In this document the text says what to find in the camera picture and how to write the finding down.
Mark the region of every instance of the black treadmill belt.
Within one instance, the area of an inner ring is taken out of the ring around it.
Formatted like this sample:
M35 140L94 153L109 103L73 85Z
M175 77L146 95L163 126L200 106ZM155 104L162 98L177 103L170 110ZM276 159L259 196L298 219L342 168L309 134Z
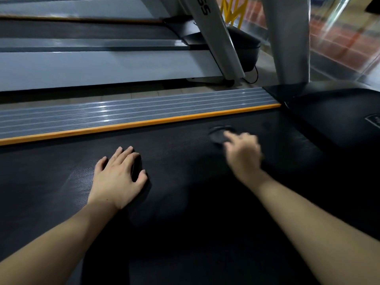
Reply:
M177 40L169 28L156 24L102 24L0 20L1 38L35 39L149 39Z
M267 170L380 236L372 207L347 204L334 181L326 185L325 155L274 109L0 148L0 259L78 211L94 162L133 145L151 188L94 242L83 262L83 284L116 283L113 278L131 285L317 284L209 141L208 129L221 124L257 134ZM81 266L70 284L79 284Z

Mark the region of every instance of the forearm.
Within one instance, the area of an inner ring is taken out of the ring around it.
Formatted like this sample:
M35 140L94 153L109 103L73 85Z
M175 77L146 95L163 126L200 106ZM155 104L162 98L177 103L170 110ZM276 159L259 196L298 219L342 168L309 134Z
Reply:
M253 192L322 284L380 284L379 241L261 177Z
M62 284L115 215L108 202L88 204L0 263L0 284Z

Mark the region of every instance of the person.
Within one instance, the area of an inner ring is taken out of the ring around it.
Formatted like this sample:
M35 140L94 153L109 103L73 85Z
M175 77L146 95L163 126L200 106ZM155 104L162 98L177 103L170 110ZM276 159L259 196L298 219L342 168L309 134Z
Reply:
M261 201L322 285L380 284L380 242L281 185L261 169L256 136L225 132L226 159L235 177ZM0 263L0 284L62 284L103 227L140 192L132 182L138 153L120 147L95 167L88 203L77 214Z

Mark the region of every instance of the yellow edge strip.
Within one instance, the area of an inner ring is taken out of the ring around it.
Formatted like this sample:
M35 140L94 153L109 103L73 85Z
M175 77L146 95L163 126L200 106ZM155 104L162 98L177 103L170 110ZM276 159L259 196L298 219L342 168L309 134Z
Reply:
M80 17L58 17L58 16L22 16L22 15L0 15L0 19L28 20L28 21L62 21L62 22L98 22L98 23L153 23L161 24L162 20L150 19L121 19L121 18L80 18Z
M92 133L100 133L100 132L114 131L114 130L120 130L120 129L135 128L135 127L143 127L143 126L150 126L150 125L157 125L157 124L173 123L173 122L179 122L179 121L202 119L202 118L216 117L216 116L222 116L222 115L245 113L245 112L251 112L251 111L278 108L280 106L281 104L261 105L261 106L246 107L246 108L239 108L239 109L176 116L176 117L169 117L169 118L162 118L162 119L153 119L153 120L146 120L146 121L106 125L106 126L100 126L100 127L91 127L91 128L84 128L84 129L75 129L75 130L58 131L58 132L51 132L51 133L44 133L44 134L4 138L4 139L0 139L0 146L17 144L17 143L33 142L33 141L41 141L41 140L54 139L54 138L78 136L78 135L85 135L85 134L92 134Z

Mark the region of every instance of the person's left hand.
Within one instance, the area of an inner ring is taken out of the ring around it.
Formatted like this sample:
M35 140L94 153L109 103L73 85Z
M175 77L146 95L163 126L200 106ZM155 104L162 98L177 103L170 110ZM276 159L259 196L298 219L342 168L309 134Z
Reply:
M139 153L132 153L130 146L123 152L119 147L103 169L107 157L103 157L95 166L94 178L88 204L97 201L108 201L117 210L123 209L143 188L148 176L145 170L132 182L131 168Z

